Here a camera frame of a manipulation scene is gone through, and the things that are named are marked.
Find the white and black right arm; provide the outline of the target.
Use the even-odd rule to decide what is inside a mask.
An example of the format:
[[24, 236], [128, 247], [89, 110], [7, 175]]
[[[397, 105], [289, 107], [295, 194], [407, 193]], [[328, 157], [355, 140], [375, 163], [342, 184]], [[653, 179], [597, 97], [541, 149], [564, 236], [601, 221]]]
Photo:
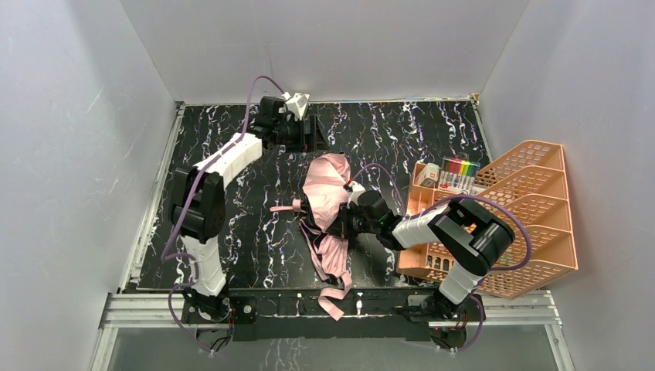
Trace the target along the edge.
[[486, 206], [477, 196], [454, 196], [444, 206], [400, 216], [379, 192], [365, 191], [340, 205], [327, 233], [336, 237], [374, 234], [384, 247], [396, 251], [441, 243], [453, 258], [446, 277], [432, 296], [400, 311], [409, 317], [451, 319], [515, 240], [512, 228]]

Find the pink and black folding umbrella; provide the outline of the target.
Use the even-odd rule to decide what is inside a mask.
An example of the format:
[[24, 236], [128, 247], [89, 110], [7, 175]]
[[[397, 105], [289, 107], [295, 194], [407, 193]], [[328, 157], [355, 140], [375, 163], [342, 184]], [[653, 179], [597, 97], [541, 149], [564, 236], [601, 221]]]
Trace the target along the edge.
[[311, 208], [299, 222], [311, 260], [318, 277], [342, 280], [344, 287], [325, 288], [318, 304], [335, 320], [344, 312], [331, 299], [342, 300], [352, 288], [351, 273], [347, 269], [348, 241], [328, 234], [328, 227], [336, 219], [341, 203], [348, 201], [344, 188], [350, 179], [351, 168], [343, 153], [328, 153], [314, 159], [308, 168], [302, 191]]

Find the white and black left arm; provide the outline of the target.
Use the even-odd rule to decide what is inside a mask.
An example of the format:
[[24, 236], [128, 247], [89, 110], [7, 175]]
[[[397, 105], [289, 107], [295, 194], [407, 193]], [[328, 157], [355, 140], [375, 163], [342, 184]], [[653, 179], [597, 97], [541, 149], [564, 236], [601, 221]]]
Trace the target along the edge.
[[218, 235], [226, 220], [230, 182], [275, 146], [288, 152], [328, 149], [308, 107], [307, 94], [262, 97], [256, 115], [246, 115], [242, 130], [217, 152], [192, 167], [175, 170], [168, 211], [173, 230], [161, 259], [188, 260], [192, 276], [182, 290], [198, 304], [216, 309], [226, 296]]

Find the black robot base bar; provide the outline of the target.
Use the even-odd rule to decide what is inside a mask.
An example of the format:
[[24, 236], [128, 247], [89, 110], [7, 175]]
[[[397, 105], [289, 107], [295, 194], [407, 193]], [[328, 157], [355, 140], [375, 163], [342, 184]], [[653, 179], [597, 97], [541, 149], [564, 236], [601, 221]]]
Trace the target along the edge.
[[318, 289], [234, 289], [239, 341], [264, 339], [401, 338], [428, 341], [439, 322], [455, 324], [438, 313], [435, 288], [354, 288], [344, 298], [320, 302]]

